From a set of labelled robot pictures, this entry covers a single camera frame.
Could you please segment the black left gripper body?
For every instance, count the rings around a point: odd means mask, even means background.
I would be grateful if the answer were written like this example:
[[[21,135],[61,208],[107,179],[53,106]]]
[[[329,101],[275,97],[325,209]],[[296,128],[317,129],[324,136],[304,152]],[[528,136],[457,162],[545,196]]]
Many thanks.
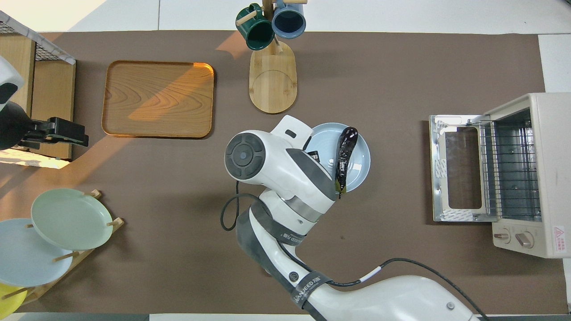
[[[75,144],[88,147],[89,137],[85,134],[85,127],[69,120],[51,117],[48,120],[31,120],[23,138],[21,146],[24,148],[39,149],[41,144]]]

